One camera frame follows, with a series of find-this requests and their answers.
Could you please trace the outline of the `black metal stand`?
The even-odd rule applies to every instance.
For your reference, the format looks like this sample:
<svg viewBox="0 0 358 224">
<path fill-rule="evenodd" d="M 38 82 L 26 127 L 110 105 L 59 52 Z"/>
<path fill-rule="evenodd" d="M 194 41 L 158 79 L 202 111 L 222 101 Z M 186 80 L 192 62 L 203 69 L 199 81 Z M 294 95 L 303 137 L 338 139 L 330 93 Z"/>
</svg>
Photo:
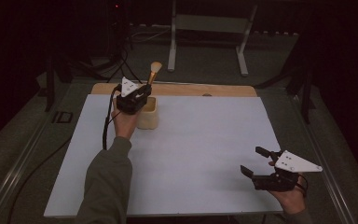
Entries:
<svg viewBox="0 0 358 224">
<path fill-rule="evenodd" d="M 290 78 L 285 90 L 289 95 L 301 94 L 300 113 L 307 123 L 310 123 L 310 92 L 315 62 L 315 47 L 312 46 L 311 35 L 302 34 L 298 36 L 281 72 L 260 84 L 254 85 L 255 89 L 265 89 L 287 77 Z"/>
<path fill-rule="evenodd" d="M 55 101 L 55 77 L 63 83 L 69 83 L 72 80 L 68 62 L 61 54 L 51 54 L 46 58 L 46 112 L 49 112 Z"/>
</svg>

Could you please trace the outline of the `person's left hand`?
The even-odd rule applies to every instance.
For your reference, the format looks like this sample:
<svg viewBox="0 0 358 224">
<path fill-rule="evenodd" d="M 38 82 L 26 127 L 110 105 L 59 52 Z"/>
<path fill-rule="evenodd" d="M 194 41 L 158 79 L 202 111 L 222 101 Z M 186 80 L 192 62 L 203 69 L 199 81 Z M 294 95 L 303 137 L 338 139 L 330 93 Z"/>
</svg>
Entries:
<svg viewBox="0 0 358 224">
<path fill-rule="evenodd" d="M 130 139 L 137 127 L 140 112 L 129 115 L 117 108 L 117 100 L 113 102 L 114 110 L 111 113 L 113 118 L 116 136 Z"/>
</svg>

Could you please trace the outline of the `black tripod stand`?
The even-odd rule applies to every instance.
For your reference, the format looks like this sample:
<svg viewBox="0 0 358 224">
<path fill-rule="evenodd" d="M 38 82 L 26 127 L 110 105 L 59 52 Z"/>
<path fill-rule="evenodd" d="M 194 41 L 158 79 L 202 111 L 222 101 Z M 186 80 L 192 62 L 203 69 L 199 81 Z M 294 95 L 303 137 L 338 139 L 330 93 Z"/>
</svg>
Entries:
<svg viewBox="0 0 358 224">
<path fill-rule="evenodd" d="M 128 65 L 129 53 L 126 46 L 133 49 L 130 34 L 129 0 L 104 0 L 107 28 L 106 55 L 115 68 L 108 80 L 111 80 L 118 71 L 124 77 L 124 68 L 127 68 L 132 77 L 141 82 Z"/>
</svg>

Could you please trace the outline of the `makeup brush with gold ferrule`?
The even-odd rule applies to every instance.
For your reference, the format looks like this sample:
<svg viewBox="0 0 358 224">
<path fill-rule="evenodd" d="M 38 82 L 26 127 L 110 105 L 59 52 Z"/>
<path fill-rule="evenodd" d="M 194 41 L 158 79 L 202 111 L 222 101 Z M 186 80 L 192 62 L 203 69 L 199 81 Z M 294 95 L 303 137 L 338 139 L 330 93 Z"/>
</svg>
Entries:
<svg viewBox="0 0 358 224">
<path fill-rule="evenodd" d="M 149 78 L 147 80 L 147 85 L 152 85 L 153 81 L 155 80 L 158 71 L 161 69 L 162 67 L 162 63 L 160 62 L 153 62 L 150 65 L 150 75 Z"/>
</svg>

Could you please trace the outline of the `white metal stand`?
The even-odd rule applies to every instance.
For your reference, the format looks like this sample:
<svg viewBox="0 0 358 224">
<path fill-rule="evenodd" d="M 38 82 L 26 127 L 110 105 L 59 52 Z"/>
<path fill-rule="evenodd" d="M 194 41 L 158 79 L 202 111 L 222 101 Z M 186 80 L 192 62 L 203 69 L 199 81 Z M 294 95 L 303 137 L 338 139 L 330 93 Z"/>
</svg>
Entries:
<svg viewBox="0 0 358 224">
<path fill-rule="evenodd" d="M 243 39 L 241 43 L 236 47 L 236 55 L 241 75 L 243 77 L 247 77 L 249 75 L 244 56 L 244 50 L 251 33 L 258 5 L 252 5 L 250 15 L 247 18 L 178 14 L 176 12 L 176 6 L 176 0 L 172 0 L 171 45 L 167 67 L 169 72 L 173 72 L 175 70 L 177 51 L 176 31 L 190 30 L 202 32 L 242 34 Z"/>
</svg>

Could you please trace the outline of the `beige square cup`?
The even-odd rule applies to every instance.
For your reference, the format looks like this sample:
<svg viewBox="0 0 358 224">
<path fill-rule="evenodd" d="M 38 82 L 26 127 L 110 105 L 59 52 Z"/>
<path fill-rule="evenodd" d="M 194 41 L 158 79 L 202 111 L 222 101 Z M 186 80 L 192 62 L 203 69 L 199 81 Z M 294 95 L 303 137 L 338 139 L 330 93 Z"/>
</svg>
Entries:
<svg viewBox="0 0 358 224">
<path fill-rule="evenodd" d="M 137 128 L 142 130 L 154 130 L 158 127 L 158 100 L 148 97 L 137 121 Z"/>
</svg>

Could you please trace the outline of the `person's right hand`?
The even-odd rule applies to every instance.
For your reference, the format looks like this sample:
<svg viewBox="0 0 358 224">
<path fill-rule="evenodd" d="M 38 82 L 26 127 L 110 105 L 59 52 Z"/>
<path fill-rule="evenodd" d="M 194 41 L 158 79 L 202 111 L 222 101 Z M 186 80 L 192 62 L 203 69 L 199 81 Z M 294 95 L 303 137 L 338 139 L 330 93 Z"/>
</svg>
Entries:
<svg viewBox="0 0 358 224">
<path fill-rule="evenodd" d="M 299 186 L 289 191 L 271 191 L 270 194 L 279 202 L 286 214 L 297 214 L 307 208 L 305 192 Z"/>
</svg>

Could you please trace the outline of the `metal floor rail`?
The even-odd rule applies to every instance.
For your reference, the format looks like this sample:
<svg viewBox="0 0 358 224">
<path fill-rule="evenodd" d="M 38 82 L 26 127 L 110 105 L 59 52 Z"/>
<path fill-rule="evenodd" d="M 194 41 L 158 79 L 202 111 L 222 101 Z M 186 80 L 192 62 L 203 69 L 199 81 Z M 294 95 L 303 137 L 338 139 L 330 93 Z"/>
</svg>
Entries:
<svg viewBox="0 0 358 224">
<path fill-rule="evenodd" d="M 358 167 L 344 136 L 319 97 L 311 100 L 309 121 L 300 114 L 300 98 L 292 96 L 290 102 L 305 135 L 307 153 L 323 167 L 319 174 L 306 175 L 310 184 L 308 202 L 315 224 L 358 224 L 352 192 Z"/>
<path fill-rule="evenodd" d="M 0 132 L 0 214 L 21 180 L 37 142 L 51 122 L 53 111 L 70 87 L 70 84 L 59 84 L 55 88 L 55 101 L 48 112 L 45 111 L 45 98 L 35 96 Z"/>
</svg>

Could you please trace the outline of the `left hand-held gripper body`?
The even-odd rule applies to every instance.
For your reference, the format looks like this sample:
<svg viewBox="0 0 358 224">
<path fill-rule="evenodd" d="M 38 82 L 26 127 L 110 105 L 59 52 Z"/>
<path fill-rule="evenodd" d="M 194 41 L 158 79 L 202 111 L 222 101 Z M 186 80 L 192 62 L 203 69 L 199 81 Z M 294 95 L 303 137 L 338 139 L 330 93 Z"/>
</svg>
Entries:
<svg viewBox="0 0 358 224">
<path fill-rule="evenodd" d="M 142 86 L 123 77 L 117 87 L 120 91 L 117 96 L 117 108 L 121 112 L 133 115 L 146 104 L 146 98 L 142 97 L 144 93 L 139 91 Z"/>
</svg>

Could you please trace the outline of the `white table cover sheet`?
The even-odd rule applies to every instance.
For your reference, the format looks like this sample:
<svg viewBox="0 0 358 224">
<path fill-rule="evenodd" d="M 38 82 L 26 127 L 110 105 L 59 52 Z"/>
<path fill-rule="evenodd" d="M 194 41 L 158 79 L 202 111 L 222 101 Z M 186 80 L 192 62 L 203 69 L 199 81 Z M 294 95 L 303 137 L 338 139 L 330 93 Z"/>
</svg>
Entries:
<svg viewBox="0 0 358 224">
<path fill-rule="evenodd" d="M 132 136 L 131 217 L 278 212 L 240 168 L 273 169 L 255 153 L 278 144 L 258 97 L 160 96 L 158 127 Z"/>
</svg>

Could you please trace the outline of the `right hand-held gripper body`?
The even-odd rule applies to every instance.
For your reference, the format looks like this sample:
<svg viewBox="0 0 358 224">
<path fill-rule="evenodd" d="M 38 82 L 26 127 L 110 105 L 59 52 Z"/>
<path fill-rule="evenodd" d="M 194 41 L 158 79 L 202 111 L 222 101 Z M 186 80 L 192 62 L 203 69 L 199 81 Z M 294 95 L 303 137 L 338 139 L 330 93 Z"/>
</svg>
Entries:
<svg viewBox="0 0 358 224">
<path fill-rule="evenodd" d="M 271 175 L 254 175 L 252 181 L 255 189 L 289 191 L 295 186 L 302 188 L 297 183 L 301 173 L 316 173 L 323 170 L 322 166 L 307 161 L 288 150 L 280 153 L 279 159 L 272 160 L 274 173 Z"/>
</svg>

